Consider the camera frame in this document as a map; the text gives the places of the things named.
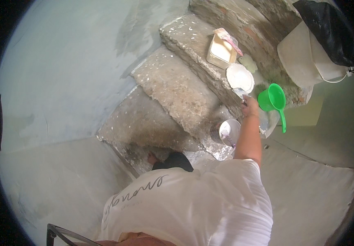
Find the hand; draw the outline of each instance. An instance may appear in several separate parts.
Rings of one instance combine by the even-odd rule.
[[[243,112],[244,117],[247,115],[259,116],[258,101],[256,101],[256,99],[254,99],[253,97],[250,97],[248,95],[243,95],[243,97],[244,97],[246,105],[244,104],[244,101],[241,101],[241,111]]]

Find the grey wall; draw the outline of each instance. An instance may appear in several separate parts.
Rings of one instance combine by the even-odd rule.
[[[96,137],[0,154],[0,178],[37,245],[45,245],[48,223],[93,239],[107,199],[134,179]]]
[[[317,125],[290,126],[285,134],[276,127],[270,138],[321,163],[354,168],[354,75],[316,84],[312,100],[317,95],[324,98]]]
[[[158,27],[189,0],[37,0],[0,67],[2,151],[90,137],[135,86]]]

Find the person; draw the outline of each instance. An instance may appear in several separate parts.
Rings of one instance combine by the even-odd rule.
[[[112,196],[105,205],[102,245],[268,245],[273,213],[260,179],[258,102],[249,96],[233,159],[212,172],[194,170],[178,152]]]

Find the paintbrush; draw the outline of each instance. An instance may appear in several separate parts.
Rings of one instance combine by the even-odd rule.
[[[241,50],[236,46],[236,44],[231,39],[230,34],[226,32],[224,28],[215,29],[214,33],[223,41],[228,42],[240,56],[243,56],[243,52],[241,52]]]

